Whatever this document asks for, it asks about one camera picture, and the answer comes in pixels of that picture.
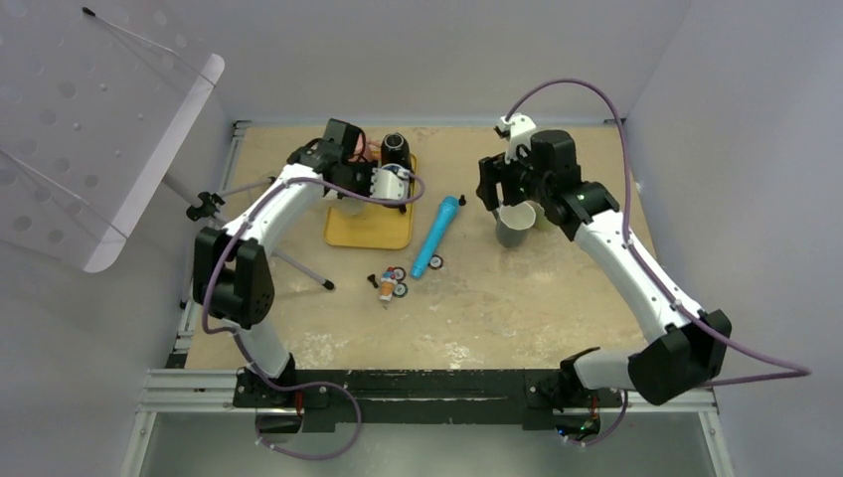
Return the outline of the light green mug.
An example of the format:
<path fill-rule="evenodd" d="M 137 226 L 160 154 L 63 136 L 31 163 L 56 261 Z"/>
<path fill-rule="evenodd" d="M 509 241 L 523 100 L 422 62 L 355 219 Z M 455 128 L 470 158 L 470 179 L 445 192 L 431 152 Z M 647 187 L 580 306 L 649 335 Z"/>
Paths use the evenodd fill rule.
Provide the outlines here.
<path fill-rule="evenodd" d="M 547 218 L 547 216 L 545 214 L 545 209 L 541 205 L 539 205 L 538 203 L 532 203 L 531 207 L 533 208 L 533 210 L 535 212 L 535 215 L 536 215 L 534 227 L 537 230 L 546 232 L 546 231 L 551 231 L 556 227 Z"/>

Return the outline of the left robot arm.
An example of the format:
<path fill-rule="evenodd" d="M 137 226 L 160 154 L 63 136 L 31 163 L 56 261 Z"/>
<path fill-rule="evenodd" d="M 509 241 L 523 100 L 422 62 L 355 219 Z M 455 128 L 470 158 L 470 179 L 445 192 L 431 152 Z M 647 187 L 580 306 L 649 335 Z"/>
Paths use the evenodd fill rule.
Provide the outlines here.
<path fill-rule="evenodd" d="M 269 257 L 296 221 L 327 193 L 389 208 L 419 200 L 425 183 L 409 166 L 362 162 L 361 128 L 331 119 L 321 136 L 293 150 L 276 179 L 243 213 L 196 236 L 193 298 L 208 335 L 232 336 L 259 377 L 257 392 L 283 406 L 301 385 L 291 353 L 266 317 L 274 301 Z"/>

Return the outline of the grey mug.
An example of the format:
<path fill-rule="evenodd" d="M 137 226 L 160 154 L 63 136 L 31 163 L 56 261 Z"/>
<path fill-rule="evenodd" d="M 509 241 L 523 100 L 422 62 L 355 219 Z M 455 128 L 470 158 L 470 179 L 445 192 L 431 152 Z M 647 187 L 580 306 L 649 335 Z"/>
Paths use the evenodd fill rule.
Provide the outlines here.
<path fill-rule="evenodd" d="M 528 202 L 515 206 L 501 206 L 494 215 L 495 237 L 504 248 L 520 246 L 537 219 L 536 211 Z"/>

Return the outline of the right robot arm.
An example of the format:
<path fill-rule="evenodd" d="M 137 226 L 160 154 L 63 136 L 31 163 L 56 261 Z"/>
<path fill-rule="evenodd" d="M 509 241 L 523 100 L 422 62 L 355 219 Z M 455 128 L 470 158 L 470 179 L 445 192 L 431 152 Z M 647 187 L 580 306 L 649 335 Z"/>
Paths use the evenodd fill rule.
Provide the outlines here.
<path fill-rule="evenodd" d="M 504 153 L 478 162 L 477 197 L 501 216 L 531 201 L 583 250 L 631 310 L 647 342 L 640 351 L 586 349 L 561 361 L 555 399 L 581 404 L 596 390 L 635 391 L 661 405 L 720 374 L 732 332 L 721 310 L 707 312 L 683 292 L 623 226 L 617 200 L 586 181 L 573 137 L 564 130 L 531 132 Z"/>

